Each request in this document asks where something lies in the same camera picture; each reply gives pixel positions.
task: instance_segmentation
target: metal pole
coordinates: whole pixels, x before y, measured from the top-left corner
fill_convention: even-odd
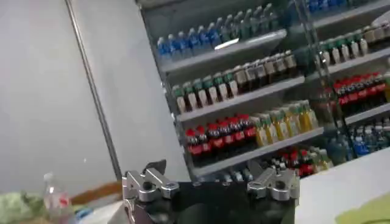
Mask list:
[[[99,121],[100,121],[100,124],[102,127],[105,143],[107,145],[108,152],[110,154],[112,166],[114,168],[114,173],[115,173],[116,179],[121,180],[122,179],[122,172],[121,172],[121,168],[119,167],[118,157],[116,156],[116,151],[115,151],[114,143],[113,143],[112,138],[111,138],[111,133],[110,133],[110,130],[108,128],[107,120],[106,120],[105,115],[104,115],[103,107],[102,107],[102,104],[100,101],[99,94],[98,94],[97,89],[96,89],[95,82],[93,80],[91,66],[90,66],[90,63],[88,61],[87,54],[85,53],[85,48],[84,48],[84,44],[83,44],[82,37],[80,34],[80,29],[79,29],[79,26],[77,25],[77,21],[76,21],[75,15],[74,15],[74,10],[73,10],[71,1],[72,0],[65,0],[65,3],[66,3],[66,6],[68,8],[68,13],[69,13],[69,16],[70,16],[71,21],[72,21],[73,31],[74,31],[74,34],[76,35],[77,45],[79,46],[80,54],[81,54],[84,68],[85,68],[85,72],[87,75],[88,84],[89,84],[90,89],[91,89],[93,102],[95,104],[97,115],[99,117]]]

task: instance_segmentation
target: beverage display cooler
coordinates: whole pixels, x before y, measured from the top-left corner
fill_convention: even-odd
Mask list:
[[[250,180],[250,160],[306,177],[389,146],[390,1],[137,4],[192,180]]]

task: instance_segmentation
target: white wall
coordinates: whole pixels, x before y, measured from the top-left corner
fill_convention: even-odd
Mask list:
[[[189,180],[146,31],[133,0],[73,0],[122,172],[167,159]]]
[[[114,181],[65,2],[2,0],[0,30],[0,193]]]

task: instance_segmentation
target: black device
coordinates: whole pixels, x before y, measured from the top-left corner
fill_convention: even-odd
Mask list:
[[[130,223],[294,223],[299,179],[293,170],[266,169],[250,182],[176,183],[163,176],[163,163],[149,164],[142,173],[125,173]]]

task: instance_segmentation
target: yellow juice bottle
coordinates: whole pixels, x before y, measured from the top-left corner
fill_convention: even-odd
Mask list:
[[[279,141],[288,139],[288,129],[285,121],[283,120],[282,114],[280,114],[280,112],[277,110],[271,111],[271,119],[276,128]]]
[[[298,133],[301,134],[303,131],[300,127],[299,111],[294,103],[289,105],[289,111],[291,112],[291,120],[294,121],[295,125],[297,126]]]
[[[314,110],[311,109],[309,100],[304,100],[303,103],[304,103],[306,111],[309,115],[311,129],[318,128],[317,116],[316,116],[316,113],[314,112]]]
[[[278,134],[276,132],[275,126],[271,122],[271,117],[269,114],[261,114],[261,120],[264,123],[264,129],[266,131],[267,139],[268,139],[268,144],[273,144],[278,140]]]
[[[300,103],[296,103],[295,107],[298,109],[298,117],[300,124],[301,133],[305,133],[306,131],[310,131],[310,122],[307,114],[304,113],[303,108]]]
[[[287,124],[288,135],[291,137],[299,135],[297,124],[292,118],[292,113],[288,107],[282,107],[281,112],[283,112],[284,120]]]
[[[258,146],[262,147],[268,145],[268,137],[260,117],[254,114],[249,119],[255,124],[256,127],[256,141]]]

